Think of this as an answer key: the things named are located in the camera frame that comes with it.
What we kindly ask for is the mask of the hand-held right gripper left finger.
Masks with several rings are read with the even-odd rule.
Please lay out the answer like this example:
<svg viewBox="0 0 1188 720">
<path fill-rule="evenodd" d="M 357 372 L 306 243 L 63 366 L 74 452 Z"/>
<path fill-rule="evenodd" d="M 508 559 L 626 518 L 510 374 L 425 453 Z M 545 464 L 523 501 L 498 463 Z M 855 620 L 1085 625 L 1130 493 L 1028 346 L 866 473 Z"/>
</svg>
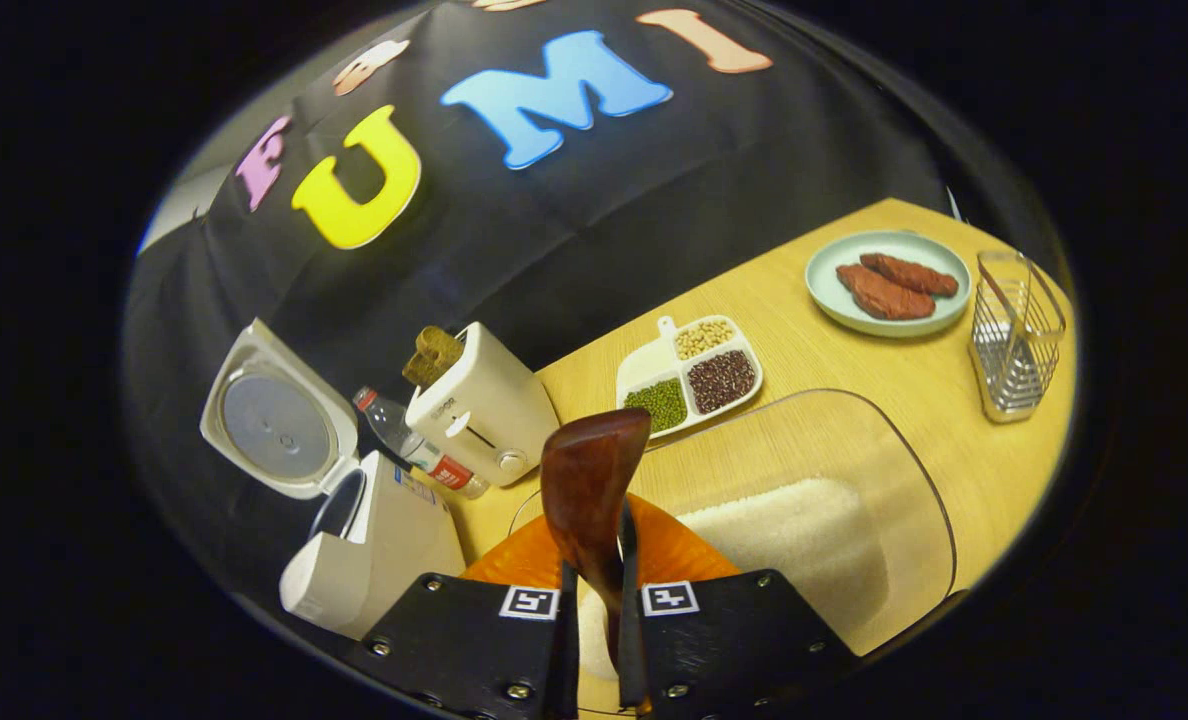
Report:
<svg viewBox="0 0 1188 720">
<path fill-rule="evenodd" d="M 350 648 L 383 691 L 463 719 L 576 719 L 576 575 L 556 547 L 493 582 L 424 573 Z"/>
</svg>

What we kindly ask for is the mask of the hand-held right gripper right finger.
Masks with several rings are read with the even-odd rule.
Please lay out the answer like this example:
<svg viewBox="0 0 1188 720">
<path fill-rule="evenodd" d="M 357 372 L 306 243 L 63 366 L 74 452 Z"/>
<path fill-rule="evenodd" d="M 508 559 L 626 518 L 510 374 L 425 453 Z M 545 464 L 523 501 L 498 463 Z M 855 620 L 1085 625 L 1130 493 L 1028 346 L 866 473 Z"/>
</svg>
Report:
<svg viewBox="0 0 1188 720">
<path fill-rule="evenodd" d="M 643 582 L 653 525 L 623 505 L 618 694 L 642 719 L 795 719 L 853 675 L 847 648 L 781 571 Z"/>
</svg>

